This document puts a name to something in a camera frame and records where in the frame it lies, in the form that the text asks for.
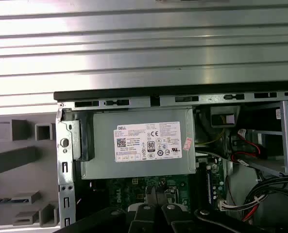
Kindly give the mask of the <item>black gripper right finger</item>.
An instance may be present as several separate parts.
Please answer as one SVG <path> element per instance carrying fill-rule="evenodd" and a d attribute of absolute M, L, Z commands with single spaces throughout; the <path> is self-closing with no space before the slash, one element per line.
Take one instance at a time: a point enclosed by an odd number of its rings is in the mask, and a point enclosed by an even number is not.
<path fill-rule="evenodd" d="M 258 227 L 215 210 L 190 213 L 176 204 L 166 204 L 162 212 L 174 233 L 288 233 L 286 227 Z"/>

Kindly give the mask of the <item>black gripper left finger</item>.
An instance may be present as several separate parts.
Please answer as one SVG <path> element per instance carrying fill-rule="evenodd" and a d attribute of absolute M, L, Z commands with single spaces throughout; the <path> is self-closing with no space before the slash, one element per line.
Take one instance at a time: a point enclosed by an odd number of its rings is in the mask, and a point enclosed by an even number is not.
<path fill-rule="evenodd" d="M 60 233 L 153 233 L 155 232 L 156 207 L 136 204 L 136 210 L 124 211 L 108 207 L 65 226 Z"/>

